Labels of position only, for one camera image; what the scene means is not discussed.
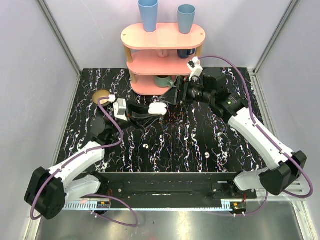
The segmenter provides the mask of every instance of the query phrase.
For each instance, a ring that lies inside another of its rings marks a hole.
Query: ruler scale
[[[72,201],[62,210],[74,211],[129,211],[128,208],[110,208],[109,199],[79,199]],[[230,201],[221,201],[222,207],[190,207],[190,208],[132,208],[134,211],[167,211],[167,212],[230,212]]]

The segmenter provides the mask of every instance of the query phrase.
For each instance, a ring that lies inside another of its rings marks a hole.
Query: small white object
[[[149,108],[148,114],[161,114],[162,116],[166,115],[166,108]]]
[[[153,102],[149,105],[148,113],[164,116],[167,113],[167,105],[164,102]]]
[[[153,102],[149,105],[149,108],[166,108],[167,104],[165,104],[164,102]]]
[[[113,94],[109,95],[109,102],[114,103],[115,101],[116,101],[116,96]]]
[[[127,103],[125,99],[118,98],[117,101],[113,104],[113,110],[114,110],[114,117],[116,119],[128,121],[126,116]]]
[[[194,67],[192,67],[189,63],[187,63],[188,68],[191,70],[191,74],[189,77],[189,80],[192,81],[193,77],[200,77],[203,68],[200,65],[200,60],[198,59],[197,56],[195,56],[194,58],[192,58],[191,60],[194,64]]]

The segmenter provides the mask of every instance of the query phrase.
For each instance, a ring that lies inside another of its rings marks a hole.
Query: pink shelf tier
[[[134,50],[195,49],[204,43],[205,38],[205,31],[196,24],[188,34],[180,33],[177,23],[157,23],[153,32],[146,32],[142,23],[137,23],[121,33],[123,44]]]
[[[132,90],[139,95],[161,96],[165,94],[170,87],[158,87],[154,82],[154,76],[136,76],[137,82],[132,83]]]
[[[169,50],[167,57],[159,57],[156,50],[143,50],[132,54],[132,63],[127,63],[130,71],[136,75],[187,76],[191,71],[187,63],[194,57],[178,57],[177,50]]]

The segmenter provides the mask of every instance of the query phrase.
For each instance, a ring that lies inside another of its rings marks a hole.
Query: marble tabletop
[[[222,68],[231,92],[245,96],[232,68]],[[262,121],[255,91],[246,68],[240,68],[250,91],[253,111]],[[90,140],[89,124],[99,114],[92,101],[95,91],[106,89],[119,98],[149,105],[158,96],[132,91],[125,68],[84,69],[73,102],[57,163],[83,148]],[[168,113],[145,130],[124,130],[124,141],[89,170],[99,172],[240,172],[265,167],[257,151],[235,129],[223,123],[204,103],[170,105]]]

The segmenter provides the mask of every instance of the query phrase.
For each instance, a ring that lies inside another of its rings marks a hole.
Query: white wall
[[[35,0],[0,5],[0,238],[17,240],[29,180],[53,160],[77,76]]]
[[[320,1],[302,0],[258,76],[283,143],[302,150],[314,194],[307,200],[320,235]]]
[[[141,23],[138,0],[46,0],[81,68],[123,68],[121,32]],[[196,8],[194,23],[206,31],[203,54],[253,68],[290,0],[159,0],[158,22],[177,22],[178,6]],[[225,66],[208,60],[207,66]]]

